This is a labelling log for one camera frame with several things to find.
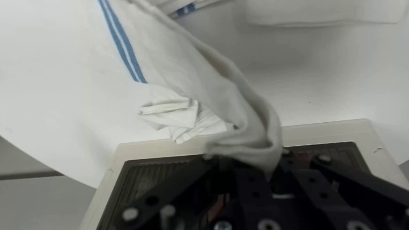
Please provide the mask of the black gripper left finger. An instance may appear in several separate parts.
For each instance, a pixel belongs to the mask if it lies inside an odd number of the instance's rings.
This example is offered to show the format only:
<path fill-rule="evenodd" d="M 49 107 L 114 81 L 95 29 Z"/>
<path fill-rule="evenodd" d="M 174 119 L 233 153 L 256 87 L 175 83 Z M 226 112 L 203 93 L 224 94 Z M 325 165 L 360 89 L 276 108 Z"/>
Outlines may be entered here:
<path fill-rule="evenodd" d="M 259 170 L 231 159 L 169 157 L 124 163 L 97 230 L 256 230 L 271 214 Z"/>

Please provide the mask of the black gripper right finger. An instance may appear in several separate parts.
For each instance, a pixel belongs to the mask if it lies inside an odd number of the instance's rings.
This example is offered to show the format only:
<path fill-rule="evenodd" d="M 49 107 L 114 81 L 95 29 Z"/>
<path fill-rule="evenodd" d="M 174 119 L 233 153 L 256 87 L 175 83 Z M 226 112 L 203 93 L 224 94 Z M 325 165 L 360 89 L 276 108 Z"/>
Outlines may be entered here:
<path fill-rule="evenodd" d="M 270 182 L 281 230 L 409 230 L 409 191 L 329 154 L 285 149 Z"/>

